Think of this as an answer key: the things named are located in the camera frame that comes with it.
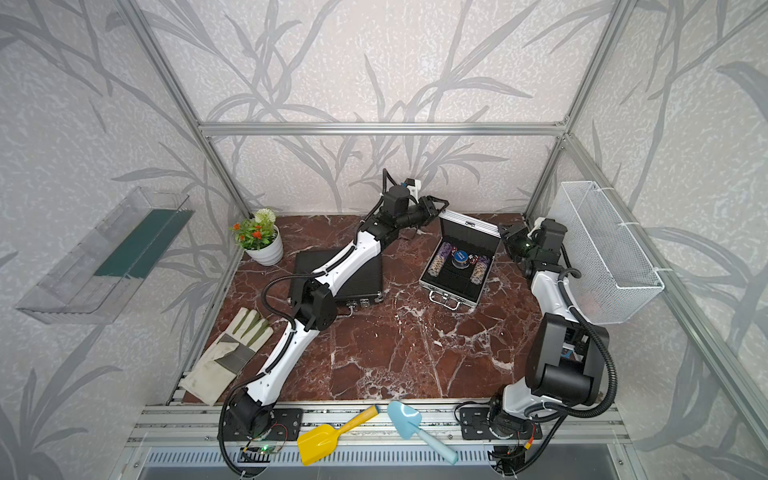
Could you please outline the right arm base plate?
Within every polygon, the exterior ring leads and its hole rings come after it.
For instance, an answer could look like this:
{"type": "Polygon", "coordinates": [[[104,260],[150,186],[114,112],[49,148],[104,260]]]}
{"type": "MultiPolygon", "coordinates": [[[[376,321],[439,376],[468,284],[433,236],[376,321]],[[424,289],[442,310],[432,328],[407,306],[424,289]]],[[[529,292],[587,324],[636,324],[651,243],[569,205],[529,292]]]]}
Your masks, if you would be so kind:
{"type": "Polygon", "coordinates": [[[530,420],[492,409],[487,404],[462,404],[454,409],[464,440],[511,440],[520,443],[540,440],[541,430],[530,420]]]}

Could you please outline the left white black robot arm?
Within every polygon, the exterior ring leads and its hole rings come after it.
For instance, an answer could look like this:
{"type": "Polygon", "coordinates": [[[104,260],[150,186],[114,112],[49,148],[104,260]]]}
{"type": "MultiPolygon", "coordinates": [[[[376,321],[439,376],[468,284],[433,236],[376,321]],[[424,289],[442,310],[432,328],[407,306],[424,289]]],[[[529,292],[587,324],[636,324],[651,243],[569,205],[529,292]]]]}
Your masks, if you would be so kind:
{"type": "Polygon", "coordinates": [[[259,372],[234,387],[222,402],[218,438],[224,430],[255,438],[271,425],[271,412],[290,373],[309,344],[337,318],[339,290],[366,263],[398,240],[403,229],[419,229],[442,214],[449,202],[432,195],[413,197],[401,184],[385,186],[376,205],[357,226],[350,243],[328,262],[310,273],[279,277],[262,291],[261,300],[288,326],[259,372]],[[268,291],[282,281],[295,280],[300,287],[289,313],[274,308],[268,291]]]}

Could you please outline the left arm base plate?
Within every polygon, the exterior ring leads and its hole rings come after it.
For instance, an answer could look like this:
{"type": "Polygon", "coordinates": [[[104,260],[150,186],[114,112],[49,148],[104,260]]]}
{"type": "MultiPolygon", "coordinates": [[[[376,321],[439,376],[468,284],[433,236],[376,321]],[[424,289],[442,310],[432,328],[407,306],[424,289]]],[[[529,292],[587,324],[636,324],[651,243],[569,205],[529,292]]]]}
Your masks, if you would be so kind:
{"type": "Polygon", "coordinates": [[[301,408],[277,408],[265,419],[257,420],[253,427],[247,429],[227,412],[217,438],[224,442],[296,441],[300,434],[303,414],[304,410],[301,408]]]}

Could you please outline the silver aluminium poker case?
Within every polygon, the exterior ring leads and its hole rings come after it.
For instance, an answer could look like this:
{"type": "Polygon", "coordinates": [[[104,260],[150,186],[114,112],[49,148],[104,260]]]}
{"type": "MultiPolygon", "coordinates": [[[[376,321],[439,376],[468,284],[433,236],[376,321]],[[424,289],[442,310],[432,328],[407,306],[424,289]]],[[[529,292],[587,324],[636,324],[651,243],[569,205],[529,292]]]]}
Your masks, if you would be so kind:
{"type": "Polygon", "coordinates": [[[432,303],[456,311],[477,307],[501,243],[498,227],[446,210],[439,215],[440,241],[419,283],[432,303]]]}

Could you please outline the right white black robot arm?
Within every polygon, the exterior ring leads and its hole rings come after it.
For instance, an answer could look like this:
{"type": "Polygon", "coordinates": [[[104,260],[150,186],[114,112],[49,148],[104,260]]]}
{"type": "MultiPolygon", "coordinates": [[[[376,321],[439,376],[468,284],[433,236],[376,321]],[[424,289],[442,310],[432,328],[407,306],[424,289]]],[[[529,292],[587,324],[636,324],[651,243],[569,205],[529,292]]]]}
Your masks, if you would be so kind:
{"type": "Polygon", "coordinates": [[[525,361],[524,378],[492,397],[487,421],[500,439],[567,416],[594,418],[614,403],[618,373],[609,334],[592,324],[570,289],[582,273],[571,265],[564,240],[568,229],[544,218],[530,229],[502,225],[501,241],[519,264],[542,312],[525,361]]]}

